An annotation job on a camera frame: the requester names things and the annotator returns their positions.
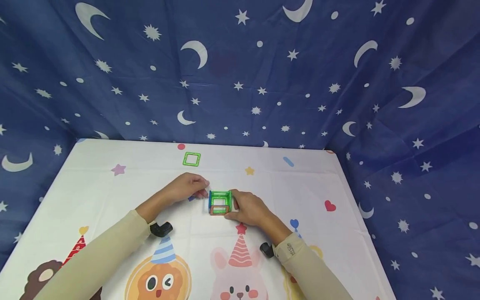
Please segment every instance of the striped party hat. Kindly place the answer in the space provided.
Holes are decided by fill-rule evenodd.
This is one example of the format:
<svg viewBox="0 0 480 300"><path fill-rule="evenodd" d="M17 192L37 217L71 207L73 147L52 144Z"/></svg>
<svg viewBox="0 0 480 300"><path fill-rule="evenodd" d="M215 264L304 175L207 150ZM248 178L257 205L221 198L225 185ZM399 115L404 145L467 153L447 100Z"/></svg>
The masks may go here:
<svg viewBox="0 0 480 300"><path fill-rule="evenodd" d="M168 264L175 260L175 250L173 249L172 241L169 236L162 238L158 244L152 259L154 264Z"/></svg>
<svg viewBox="0 0 480 300"><path fill-rule="evenodd" d="M228 264L234 267L252 266L252 258L250 257L250 253L248 252L245 239L243 238L247 227L243 223L240 223L240 225L236 226L236 228L237 234L239 234L239 238L237 239L237 243L233 248L232 255L228 260Z"/></svg>

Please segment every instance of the pink star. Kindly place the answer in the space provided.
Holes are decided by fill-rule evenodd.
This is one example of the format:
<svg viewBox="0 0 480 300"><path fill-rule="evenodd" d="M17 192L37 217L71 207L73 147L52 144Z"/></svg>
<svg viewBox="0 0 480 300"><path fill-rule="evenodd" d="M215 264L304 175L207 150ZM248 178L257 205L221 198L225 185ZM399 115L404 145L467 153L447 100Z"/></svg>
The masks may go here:
<svg viewBox="0 0 480 300"><path fill-rule="evenodd" d="M121 165L117 164L115 166L115 168L113 168L111 171L114 173L114 176L117 176L119 174L125 174L125 168L126 167L127 166L121 166Z"/></svg>

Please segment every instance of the cartoon eye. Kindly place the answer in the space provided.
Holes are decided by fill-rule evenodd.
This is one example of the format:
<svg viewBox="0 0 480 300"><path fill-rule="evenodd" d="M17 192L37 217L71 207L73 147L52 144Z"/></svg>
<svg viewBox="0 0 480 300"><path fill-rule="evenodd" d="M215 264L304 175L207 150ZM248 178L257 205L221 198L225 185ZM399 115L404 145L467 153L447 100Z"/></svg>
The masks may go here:
<svg viewBox="0 0 480 300"><path fill-rule="evenodd" d="M156 288L156 283L158 281L158 278L155 275L151 275L148 279L147 282L145 283L145 288L147 291L151 292Z"/></svg>
<svg viewBox="0 0 480 300"><path fill-rule="evenodd" d="M162 287L163 289L170 289L173 286L173 275L167 274L163 277Z"/></svg>

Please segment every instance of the orange cartoon character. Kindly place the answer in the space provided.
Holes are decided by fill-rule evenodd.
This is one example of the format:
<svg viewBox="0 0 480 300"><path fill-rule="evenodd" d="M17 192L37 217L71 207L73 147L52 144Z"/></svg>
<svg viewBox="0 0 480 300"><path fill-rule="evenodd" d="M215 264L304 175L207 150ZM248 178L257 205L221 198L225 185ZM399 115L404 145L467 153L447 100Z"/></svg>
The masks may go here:
<svg viewBox="0 0 480 300"><path fill-rule="evenodd" d="M152 256L132 272L125 300L187 300L192 275L187 263L175 254L170 237L164 237Z"/></svg>

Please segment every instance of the pink party hat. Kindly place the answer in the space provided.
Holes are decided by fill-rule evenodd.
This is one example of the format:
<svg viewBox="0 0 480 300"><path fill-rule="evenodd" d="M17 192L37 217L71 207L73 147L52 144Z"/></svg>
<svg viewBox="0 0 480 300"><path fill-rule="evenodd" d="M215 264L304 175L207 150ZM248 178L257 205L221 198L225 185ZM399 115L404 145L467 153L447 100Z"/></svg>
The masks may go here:
<svg viewBox="0 0 480 300"><path fill-rule="evenodd" d="M240 223L240 225L236 226L236 228L239 238L237 239L237 243L233 248L232 255L228 260L228 264L234 267L252 266L252 258L250 257L250 253L248 252L245 239L243 238L247 227L243 223Z"/></svg>

